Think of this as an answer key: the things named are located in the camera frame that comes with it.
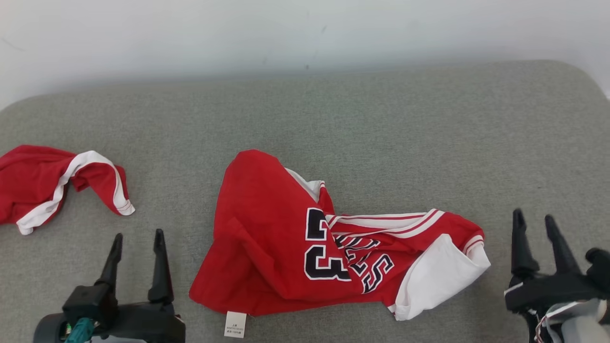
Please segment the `gray fabric surface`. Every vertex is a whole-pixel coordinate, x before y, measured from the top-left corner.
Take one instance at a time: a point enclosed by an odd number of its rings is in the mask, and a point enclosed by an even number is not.
[[[243,342],[516,342],[508,313],[511,214],[523,208],[543,270],[552,272],[544,215],[555,215],[581,267],[610,248],[610,104],[582,71],[550,62],[114,87],[39,96],[0,113],[0,153],[20,144],[96,150],[127,173],[136,212],[111,213],[70,189],[60,214],[30,236],[0,229],[2,342],[29,342],[45,314],[98,276],[124,234],[120,302],[150,287],[163,228],[188,342],[222,342],[224,315],[188,289],[212,243],[215,200],[238,151],[273,154],[324,179],[342,213],[439,208],[486,232],[491,268],[471,287],[408,322],[380,303],[252,318]]]

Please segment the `cable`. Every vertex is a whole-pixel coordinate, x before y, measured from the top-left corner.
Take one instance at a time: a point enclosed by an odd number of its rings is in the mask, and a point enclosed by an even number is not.
[[[93,321],[89,318],[81,318],[72,328],[72,332],[65,343],[86,343],[93,337]]]

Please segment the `clothing tag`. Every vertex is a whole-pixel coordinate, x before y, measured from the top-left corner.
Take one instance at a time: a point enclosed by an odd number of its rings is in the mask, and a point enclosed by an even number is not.
[[[227,337],[243,338],[246,329],[246,314],[227,311],[227,322],[224,325],[224,335]]]

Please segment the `white trim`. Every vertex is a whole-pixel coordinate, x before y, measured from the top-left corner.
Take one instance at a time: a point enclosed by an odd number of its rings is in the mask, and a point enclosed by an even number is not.
[[[356,239],[356,237],[350,237],[350,238],[351,238],[351,240],[350,240],[350,242],[349,242],[349,243],[347,243],[347,244],[342,244],[344,248],[345,248],[345,247],[349,247],[349,246],[350,246],[350,244],[352,244],[352,243],[354,242],[354,240]]]
[[[438,221],[438,219],[440,219],[444,214],[445,213],[441,210],[432,209],[420,220],[418,220],[417,222],[412,223],[408,226],[405,226],[405,227],[381,229],[381,230],[377,230],[377,231],[371,231],[368,233],[344,233],[342,231],[340,233],[337,232],[336,234],[345,234],[348,237],[362,237],[362,236],[368,236],[371,234],[385,233],[385,234],[389,234],[389,235],[397,237],[397,238],[410,238],[410,237],[417,236],[418,234],[426,231],[430,226],[433,226],[433,224],[436,221]],[[384,222],[386,222],[386,221],[379,220],[379,224],[377,224],[377,226],[375,228],[383,228],[384,226],[388,227],[387,225],[384,224]]]
[[[333,218],[331,227],[337,222],[346,225],[356,225],[363,228],[384,229],[388,231],[404,231],[426,220],[436,209],[424,213],[382,214],[382,215],[338,215]]]
[[[467,256],[441,234],[411,265],[396,301],[388,309],[396,320],[408,320],[456,295],[489,268],[482,245]]]
[[[335,240],[336,240],[337,242],[339,242],[339,244],[341,244],[342,246],[343,246],[343,241],[344,241],[344,240],[346,240],[346,239],[347,239],[347,237],[346,237],[346,236],[341,236],[341,238],[335,238]]]
[[[519,287],[521,287],[523,285],[523,282],[516,284],[515,286],[511,286],[509,287],[507,290],[504,291],[504,296],[506,296],[506,294],[510,291],[513,291],[514,289],[517,289]]]
[[[468,252],[479,244],[481,244],[481,245],[483,244],[483,237],[478,234],[478,235],[472,237],[471,239],[469,239],[468,242],[466,242],[466,244],[464,244],[464,249],[462,250],[462,252],[464,254],[468,255]]]
[[[338,215],[327,214],[326,222],[328,223],[328,227],[332,229],[332,226],[335,225],[335,223],[337,222],[338,219],[339,219]]]
[[[309,194],[309,196],[312,199],[314,199],[314,201],[316,203],[318,201],[320,201],[320,189],[322,187],[325,187],[324,181],[318,180],[318,181],[307,182],[301,175],[299,175],[294,170],[291,170],[288,168],[284,168],[284,169],[286,169],[288,174],[290,174],[295,179],[295,181],[298,182],[298,184],[301,185],[301,187],[303,187],[303,189]]]
[[[352,241],[347,244],[345,247],[346,248],[353,248],[355,245],[360,244],[360,242],[362,242],[362,238],[354,238],[352,239]]]
[[[68,165],[68,168],[66,169],[66,172],[57,182],[57,186],[53,192],[53,199],[36,206],[17,221],[16,224],[17,227],[19,227],[19,231],[21,231],[21,233],[24,235],[30,234],[34,232],[35,227],[44,224],[44,222],[46,222],[53,215],[53,213],[57,212],[59,203],[63,198],[63,187],[80,169],[91,163],[103,163],[112,167],[115,172],[115,179],[117,181],[112,202],[120,214],[130,215],[134,213],[135,209],[133,205],[131,205],[131,202],[128,199],[125,199],[123,183],[121,182],[118,170],[115,168],[112,162],[95,151],[87,151],[85,153],[76,155],[72,159]]]

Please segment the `jersey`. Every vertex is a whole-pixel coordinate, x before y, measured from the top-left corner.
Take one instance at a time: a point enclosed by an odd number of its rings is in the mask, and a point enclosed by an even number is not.
[[[34,232],[59,212],[68,181],[78,192],[91,187],[118,215],[135,211],[125,171],[104,156],[21,145],[0,157],[0,224],[17,224],[24,235]]]
[[[381,301],[410,319],[477,279],[489,266],[483,246],[479,226],[438,209],[336,215],[324,181],[244,151],[224,175],[190,297],[253,316]]]

